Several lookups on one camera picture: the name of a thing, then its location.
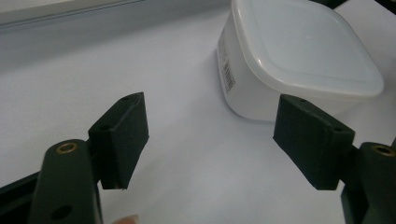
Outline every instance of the screw hole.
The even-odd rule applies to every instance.
[[[72,212],[72,206],[64,205],[64,206],[54,210],[52,212],[52,214],[50,215],[50,217],[52,220],[60,220],[60,219],[64,219],[67,216],[69,216],[71,212]]]
[[[100,131],[107,131],[110,129],[109,125],[103,125],[102,127],[99,128]]]
[[[63,145],[60,145],[59,147],[56,148],[56,152],[58,154],[65,154],[72,152],[78,148],[78,145],[73,142],[65,143]]]
[[[387,147],[374,147],[374,150],[383,156],[394,157],[396,153]]]

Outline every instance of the container lid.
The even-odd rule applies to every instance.
[[[233,19],[247,65],[288,94],[364,100],[383,79],[349,24],[308,0],[233,0]]]

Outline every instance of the plastic container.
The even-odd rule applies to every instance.
[[[384,86],[349,24],[307,0],[233,0],[217,52],[226,101],[248,119],[275,120],[280,93],[334,115]]]

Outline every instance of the fingertip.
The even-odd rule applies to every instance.
[[[138,223],[139,223],[138,215],[123,217],[123,218],[113,222],[113,224],[138,224]]]

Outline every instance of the barcode label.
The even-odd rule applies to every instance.
[[[230,68],[230,61],[228,60],[227,51],[225,49],[224,31],[221,33],[218,48],[219,48],[219,59],[222,64],[220,72],[222,74],[222,78],[224,81],[225,90],[229,92],[233,88],[233,85],[235,84],[235,79],[233,78],[233,74]]]
[[[233,85],[235,84],[235,79],[233,79],[233,74],[231,73],[230,63],[227,61],[223,65],[222,74],[224,78],[224,84],[226,91],[230,91]]]

